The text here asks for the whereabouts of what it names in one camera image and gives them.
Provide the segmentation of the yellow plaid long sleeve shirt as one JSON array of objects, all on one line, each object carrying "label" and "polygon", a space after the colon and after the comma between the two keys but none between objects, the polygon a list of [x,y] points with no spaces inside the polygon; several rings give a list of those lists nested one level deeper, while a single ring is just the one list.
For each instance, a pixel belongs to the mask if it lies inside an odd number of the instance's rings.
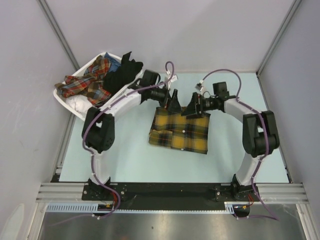
[{"label": "yellow plaid long sleeve shirt", "polygon": [[154,146],[198,154],[208,153],[210,114],[187,118],[157,107],[149,131],[148,143]]}]

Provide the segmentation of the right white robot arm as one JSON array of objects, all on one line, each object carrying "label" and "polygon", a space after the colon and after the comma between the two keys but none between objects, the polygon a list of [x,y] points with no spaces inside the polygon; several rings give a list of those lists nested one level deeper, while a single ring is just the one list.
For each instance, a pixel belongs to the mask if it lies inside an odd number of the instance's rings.
[{"label": "right white robot arm", "polygon": [[275,115],[272,111],[257,111],[236,95],[230,95],[226,82],[213,84],[213,96],[194,92],[182,111],[187,118],[203,117],[206,111],[220,110],[242,123],[242,146],[245,154],[239,170],[233,175],[227,190],[233,199],[243,201],[257,195],[256,176],[265,158],[280,146]]}]

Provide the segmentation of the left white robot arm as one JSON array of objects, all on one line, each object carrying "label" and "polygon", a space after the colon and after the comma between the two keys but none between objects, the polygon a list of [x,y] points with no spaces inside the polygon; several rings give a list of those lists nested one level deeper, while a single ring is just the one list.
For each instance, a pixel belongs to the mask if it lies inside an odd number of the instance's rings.
[{"label": "left white robot arm", "polygon": [[110,194],[119,196],[110,187],[110,174],[101,166],[103,153],[111,148],[115,141],[116,121],[132,108],[146,100],[157,101],[167,106],[171,103],[170,84],[178,79],[174,71],[167,70],[163,82],[156,83],[160,75],[151,70],[145,70],[141,78],[124,85],[101,108],[91,107],[82,129],[82,147],[90,154],[91,176],[94,184],[93,194],[100,200],[107,199]]}]

